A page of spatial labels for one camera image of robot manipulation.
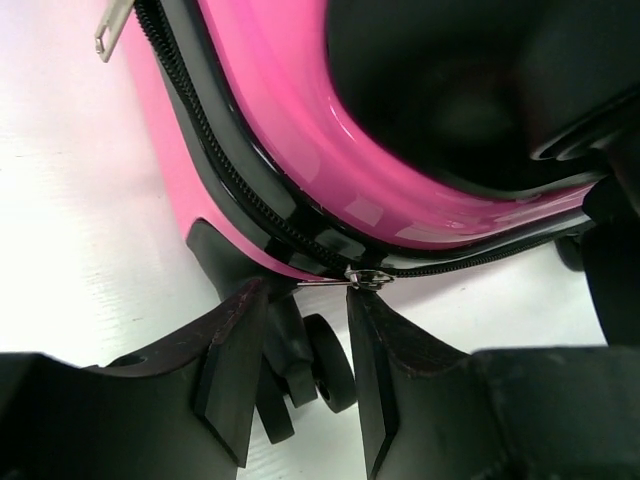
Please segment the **pink suitcase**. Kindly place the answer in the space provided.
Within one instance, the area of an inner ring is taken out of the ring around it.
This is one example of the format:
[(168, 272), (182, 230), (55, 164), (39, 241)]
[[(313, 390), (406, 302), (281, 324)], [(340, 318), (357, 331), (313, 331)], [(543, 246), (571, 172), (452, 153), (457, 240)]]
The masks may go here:
[(295, 288), (376, 290), (553, 242), (585, 270), (590, 190), (639, 212), (635, 1), (109, 1), (181, 232), (208, 273), (270, 276), (257, 408), (355, 401)]

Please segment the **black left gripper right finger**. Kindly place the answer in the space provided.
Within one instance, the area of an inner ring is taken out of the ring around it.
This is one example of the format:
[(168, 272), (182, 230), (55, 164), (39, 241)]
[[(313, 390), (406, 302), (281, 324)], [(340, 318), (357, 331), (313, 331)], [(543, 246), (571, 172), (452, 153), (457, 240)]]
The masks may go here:
[(347, 311), (371, 479), (635, 479), (639, 352), (466, 354), (351, 289)]

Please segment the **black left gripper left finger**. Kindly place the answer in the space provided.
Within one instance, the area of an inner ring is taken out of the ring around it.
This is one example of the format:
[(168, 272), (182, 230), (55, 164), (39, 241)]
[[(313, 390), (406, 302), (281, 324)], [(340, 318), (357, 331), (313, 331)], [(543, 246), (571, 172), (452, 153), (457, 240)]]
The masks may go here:
[(268, 288), (105, 367), (1, 357), (5, 479), (233, 479), (247, 462)]

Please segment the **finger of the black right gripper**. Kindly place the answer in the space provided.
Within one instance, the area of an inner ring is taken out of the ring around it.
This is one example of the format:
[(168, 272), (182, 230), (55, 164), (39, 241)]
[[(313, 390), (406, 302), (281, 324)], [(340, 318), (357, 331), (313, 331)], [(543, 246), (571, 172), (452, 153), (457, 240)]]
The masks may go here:
[(595, 226), (582, 240), (589, 291), (607, 343), (639, 345), (639, 212), (616, 178), (599, 181), (583, 210)]

